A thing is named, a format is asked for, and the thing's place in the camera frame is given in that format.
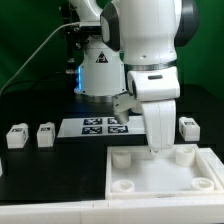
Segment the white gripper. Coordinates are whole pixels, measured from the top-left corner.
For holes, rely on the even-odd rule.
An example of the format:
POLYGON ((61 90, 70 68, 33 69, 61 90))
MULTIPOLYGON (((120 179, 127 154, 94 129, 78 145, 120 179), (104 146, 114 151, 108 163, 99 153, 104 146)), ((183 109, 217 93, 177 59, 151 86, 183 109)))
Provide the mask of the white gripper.
POLYGON ((129 121, 128 110, 140 113, 149 150, 155 154, 174 145, 175 99, 180 96, 176 66, 154 71, 129 71, 128 90, 113 99, 114 116, 120 124, 129 121))

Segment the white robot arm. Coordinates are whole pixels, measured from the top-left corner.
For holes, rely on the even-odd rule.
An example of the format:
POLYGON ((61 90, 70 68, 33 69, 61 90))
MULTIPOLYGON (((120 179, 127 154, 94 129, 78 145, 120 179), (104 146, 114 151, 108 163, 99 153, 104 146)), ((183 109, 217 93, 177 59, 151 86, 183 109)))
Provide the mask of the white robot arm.
POLYGON ((176 49, 199 25, 195 0, 68 0, 85 19, 100 22, 102 41, 124 53, 127 91, 114 97, 114 115, 125 124, 128 112, 143 116, 148 146, 157 153, 174 144, 180 96, 176 49))

